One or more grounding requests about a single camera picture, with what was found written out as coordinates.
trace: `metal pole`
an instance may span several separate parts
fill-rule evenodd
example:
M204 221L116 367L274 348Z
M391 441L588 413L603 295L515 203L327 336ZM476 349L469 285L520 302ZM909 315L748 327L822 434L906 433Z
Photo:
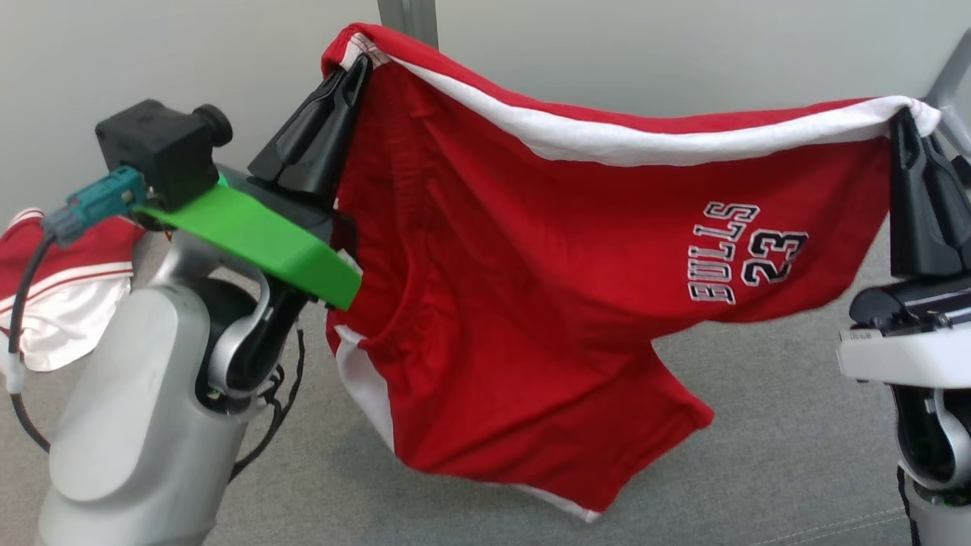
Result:
M944 70L941 71L934 86L927 93L927 104L940 109L941 132L951 141L959 154L971 156L971 127L957 111L954 96L961 80L971 68L971 30L968 30L957 47Z
M378 0L381 24L438 49L435 0Z

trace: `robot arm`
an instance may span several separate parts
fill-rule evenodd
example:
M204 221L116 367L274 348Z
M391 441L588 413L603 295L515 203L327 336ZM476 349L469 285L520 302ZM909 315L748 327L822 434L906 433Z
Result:
M964 153L971 133L952 102L968 65L971 31L932 91L951 108L942 132ZM903 280L856 296L839 361L848 377L893 393L900 492L915 546L969 544L971 180L966 159L948 161L909 112L892 120L890 137L890 271Z
M98 125L109 168L133 168L148 187L149 206L132 218L178 230L149 286L118 306L67 404L37 546L205 540L227 484L285 417L274 399L271 432L236 461L300 311L319 299L346 308L359 286L333 249L343 236L352 258L353 225L333 201L370 73L362 56L321 84L251 176L212 163L212 146L231 138L215 108L185 116L146 101ZM257 297L210 278L221 267L256 281Z

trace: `white fabric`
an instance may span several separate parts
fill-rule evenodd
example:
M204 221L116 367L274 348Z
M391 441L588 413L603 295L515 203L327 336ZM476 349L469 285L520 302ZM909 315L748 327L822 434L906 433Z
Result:
M887 121L908 107L921 136L934 131L941 113L905 96L886 96L858 102L781 123L715 133L651 133L603 123L557 116L510 106L455 78L387 55L363 34L355 34L341 65L368 54L381 66L400 64L447 96L520 139L542 158L594 161L617 167L639 165L690 166L713 161L764 157L811 144L858 142L887 134Z
M31 298L20 335L24 364L32 371L53 371L90 353L130 290L131 281L123 276L58 287ZM0 313L0 324L10 326L9 309Z

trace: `gray robot arm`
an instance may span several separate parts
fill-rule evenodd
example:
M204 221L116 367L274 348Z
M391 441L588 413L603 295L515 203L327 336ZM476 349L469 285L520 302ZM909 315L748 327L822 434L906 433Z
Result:
M917 134L910 113L891 122L890 270L903 281L856 296L839 348L846 376L893 393L915 546L971 544L971 129L954 105L969 66L971 31L927 99L943 112L953 161Z

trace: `white trim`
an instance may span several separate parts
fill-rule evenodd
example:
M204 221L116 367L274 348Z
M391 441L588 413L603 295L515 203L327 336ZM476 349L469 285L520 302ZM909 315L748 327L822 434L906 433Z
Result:
M363 54L371 57L371 60L374 61L375 68L391 62L391 58L379 50L378 46L374 45L374 42L368 40L366 36L358 32L348 40L348 45L344 49L344 57L341 59L341 67L345 70L351 70L351 66Z
M391 401L387 397L387 381L378 373L366 351L358 349L363 337L340 324L334 330L341 336L341 344L334 356L344 387L351 398L364 411L364 415L394 452L394 421L391 419Z
M30 291L27 293L27 303L30 303L30 301L39 293L57 285L60 285L61 287L69 287L75 285L76 283L87 283L95 280L104 281L106 279L114 279L119 277L131 277L132 274L133 271L130 261L113 261L109 263L99 263L97 265L72 267L71 269L58 271L57 273L54 273L53 275L41 280L39 283L31 285ZM0 300L0 319L9 319L10 310L11 307L14 306L15 297L16 294L11 294L10 296Z
M905 96L887 96L803 118L722 132L667 134L622 125L583 121L510 106L455 78L387 55L355 34L341 65L348 69L367 53L376 66L391 59L447 96L520 139L534 153L550 160L595 161L605 165L690 166L713 161L763 157L813 144L859 142L887 134L887 121L901 108L914 115L921 136L933 132L941 113Z
M531 486L524 486L522 484L514 485L513 487L520 491L533 495L541 500L544 500L564 512L577 516L578 518L580 518L581 520L584 520L584 522L588 524L592 524L593 522L597 521L598 519L600 519L600 516L602 515L600 512L594 512L593 510L583 508L580 504L577 504L572 500L567 500L562 496L554 495L548 491L543 491L541 489L534 488Z
M7 224L7 230L9 231L11 227L14 227L18 223L21 223L30 218L42 219L44 217L44 211L41 209L29 208L23 209L22 211L16 213L14 217Z

